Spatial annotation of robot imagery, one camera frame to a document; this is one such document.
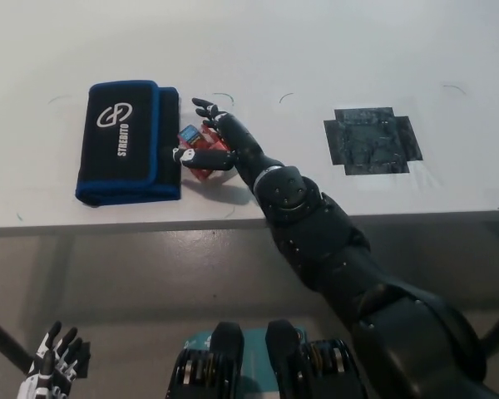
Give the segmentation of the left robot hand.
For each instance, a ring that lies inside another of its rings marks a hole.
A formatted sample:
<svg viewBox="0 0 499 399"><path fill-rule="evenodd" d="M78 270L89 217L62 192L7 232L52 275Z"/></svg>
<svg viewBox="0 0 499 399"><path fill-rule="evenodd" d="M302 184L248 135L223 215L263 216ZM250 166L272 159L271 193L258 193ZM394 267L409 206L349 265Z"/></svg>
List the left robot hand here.
<svg viewBox="0 0 499 399"><path fill-rule="evenodd" d="M71 328L58 341L62 324L57 321L42 339L17 399L66 399L72 383L91 358L90 349Z"/></svg>

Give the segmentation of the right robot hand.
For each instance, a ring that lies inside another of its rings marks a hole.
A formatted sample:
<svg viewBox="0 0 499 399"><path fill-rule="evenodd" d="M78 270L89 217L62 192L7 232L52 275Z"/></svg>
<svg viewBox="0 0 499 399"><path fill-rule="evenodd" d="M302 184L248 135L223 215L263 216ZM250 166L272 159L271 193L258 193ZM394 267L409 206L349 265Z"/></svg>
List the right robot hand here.
<svg viewBox="0 0 499 399"><path fill-rule="evenodd" d="M248 186L252 186L262 174L283 165L265 155L257 140L232 114L204 99L193 98L192 103L205 127L216 134L224 148L175 148L172 151L175 163L192 170L228 171L235 168Z"/></svg>

